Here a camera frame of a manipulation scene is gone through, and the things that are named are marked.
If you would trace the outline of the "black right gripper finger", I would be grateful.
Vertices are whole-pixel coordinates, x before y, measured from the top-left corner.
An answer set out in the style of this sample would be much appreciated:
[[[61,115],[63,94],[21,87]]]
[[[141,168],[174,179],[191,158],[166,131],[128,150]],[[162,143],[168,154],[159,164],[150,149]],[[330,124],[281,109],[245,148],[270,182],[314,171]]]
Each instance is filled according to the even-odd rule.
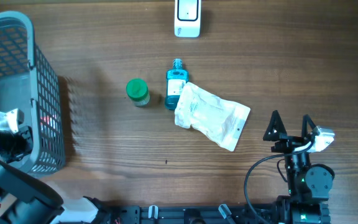
[[[302,121],[302,129],[301,129],[301,136],[302,138],[305,138],[308,136],[308,127],[310,127],[312,130],[314,130],[314,128],[316,127],[316,125],[314,124],[313,120],[311,119],[311,117],[308,114],[305,114],[303,116],[303,121]]]
[[[287,139],[287,132],[282,119],[277,110],[272,112],[272,116],[263,136],[264,141],[281,141]]]

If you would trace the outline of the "beige plastic food pouch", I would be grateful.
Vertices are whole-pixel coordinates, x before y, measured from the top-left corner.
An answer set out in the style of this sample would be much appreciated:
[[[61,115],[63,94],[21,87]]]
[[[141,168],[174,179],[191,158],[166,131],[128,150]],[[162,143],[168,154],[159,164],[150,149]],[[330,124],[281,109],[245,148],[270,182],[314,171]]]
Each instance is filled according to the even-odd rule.
[[[175,109],[175,124],[198,130],[219,147],[232,152],[249,114],[248,106],[224,100],[188,82]]]

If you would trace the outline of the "blue mouthwash bottle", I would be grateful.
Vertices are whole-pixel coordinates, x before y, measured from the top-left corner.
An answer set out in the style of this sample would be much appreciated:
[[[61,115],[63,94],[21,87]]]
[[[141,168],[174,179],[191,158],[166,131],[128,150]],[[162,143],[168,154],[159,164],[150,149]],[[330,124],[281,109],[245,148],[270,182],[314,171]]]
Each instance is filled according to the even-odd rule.
[[[189,81],[189,73],[184,69],[183,62],[176,58],[172,62],[172,69],[166,72],[167,90],[165,107],[168,110],[175,110],[183,87]]]

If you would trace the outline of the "green lid jar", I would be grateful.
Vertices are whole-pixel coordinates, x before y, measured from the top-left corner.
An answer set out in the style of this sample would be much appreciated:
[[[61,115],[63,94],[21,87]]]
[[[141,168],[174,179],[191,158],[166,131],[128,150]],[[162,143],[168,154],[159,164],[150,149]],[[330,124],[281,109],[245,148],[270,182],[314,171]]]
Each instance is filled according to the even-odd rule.
[[[140,78],[132,79],[127,83],[126,93],[135,106],[143,107],[150,101],[149,88]]]

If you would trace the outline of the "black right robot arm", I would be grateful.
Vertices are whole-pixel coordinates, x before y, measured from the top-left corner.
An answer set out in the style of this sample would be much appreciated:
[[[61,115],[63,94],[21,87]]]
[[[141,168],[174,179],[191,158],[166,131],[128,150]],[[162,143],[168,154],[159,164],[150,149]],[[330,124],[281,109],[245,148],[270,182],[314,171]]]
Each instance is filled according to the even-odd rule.
[[[264,141],[273,141],[272,152],[284,154],[288,195],[273,203],[273,223],[330,223],[326,202],[335,173],[324,164],[312,164],[310,154],[325,150],[333,141],[332,129],[317,126],[303,116],[301,136],[290,136],[277,110],[272,112]]]

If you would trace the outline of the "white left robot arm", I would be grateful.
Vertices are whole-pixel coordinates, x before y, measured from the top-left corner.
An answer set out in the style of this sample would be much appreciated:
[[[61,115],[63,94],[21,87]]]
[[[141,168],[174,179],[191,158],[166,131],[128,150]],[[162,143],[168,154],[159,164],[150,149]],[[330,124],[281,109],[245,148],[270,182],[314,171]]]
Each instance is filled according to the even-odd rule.
[[[0,159],[0,223],[119,223],[96,198],[64,202],[49,185]]]

